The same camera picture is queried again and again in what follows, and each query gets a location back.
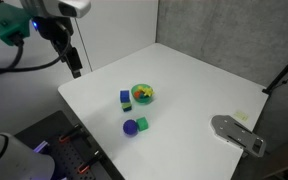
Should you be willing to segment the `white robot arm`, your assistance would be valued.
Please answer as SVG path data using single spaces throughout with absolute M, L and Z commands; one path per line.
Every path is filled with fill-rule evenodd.
M 74 33 L 71 20 L 84 17 L 91 9 L 91 1 L 20 0 L 20 3 L 16 7 L 0 0 L 0 39 L 17 48 L 14 60 L 0 68 L 0 75 L 42 70 L 62 61 L 73 77 L 79 77 L 82 64 L 77 48 L 71 44 Z M 30 26 L 51 42 L 58 56 L 46 64 L 19 67 Z M 51 156 L 34 151 L 9 133 L 0 133 L 0 180 L 50 180 L 54 170 Z

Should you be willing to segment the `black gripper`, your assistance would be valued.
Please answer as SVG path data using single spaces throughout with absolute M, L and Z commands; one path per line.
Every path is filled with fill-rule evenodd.
M 54 47 L 54 49 L 61 53 L 67 45 L 67 34 L 58 26 L 62 24 L 70 33 L 73 35 L 74 30 L 72 27 L 71 20 L 69 18 L 57 17 L 57 18 L 36 18 L 36 23 L 38 25 L 38 32 L 42 38 L 49 40 Z M 73 47 L 67 54 L 67 65 L 74 78 L 81 76 L 80 70 L 82 69 L 82 64 L 78 51 Z

